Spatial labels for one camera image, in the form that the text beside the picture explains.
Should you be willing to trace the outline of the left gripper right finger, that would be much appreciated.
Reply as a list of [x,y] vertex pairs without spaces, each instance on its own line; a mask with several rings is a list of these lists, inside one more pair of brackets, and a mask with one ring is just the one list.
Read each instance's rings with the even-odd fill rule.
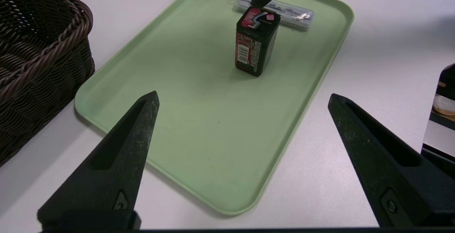
[[415,151],[344,96],[328,110],[380,227],[454,227],[454,157]]

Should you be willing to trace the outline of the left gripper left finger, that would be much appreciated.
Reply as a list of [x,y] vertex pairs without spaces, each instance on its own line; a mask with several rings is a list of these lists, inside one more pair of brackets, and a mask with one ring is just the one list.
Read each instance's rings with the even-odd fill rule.
[[37,212],[44,232],[139,230],[135,212],[158,109],[140,97]]

